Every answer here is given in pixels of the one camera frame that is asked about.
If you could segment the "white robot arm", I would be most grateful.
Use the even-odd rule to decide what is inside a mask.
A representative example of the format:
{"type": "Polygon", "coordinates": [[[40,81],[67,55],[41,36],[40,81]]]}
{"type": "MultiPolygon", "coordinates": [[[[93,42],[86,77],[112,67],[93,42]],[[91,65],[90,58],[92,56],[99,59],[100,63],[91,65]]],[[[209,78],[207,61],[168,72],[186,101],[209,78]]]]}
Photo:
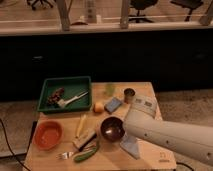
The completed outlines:
{"type": "Polygon", "coordinates": [[[137,138],[213,166],[213,127],[156,120],[157,100],[137,95],[123,128],[137,138]]]}

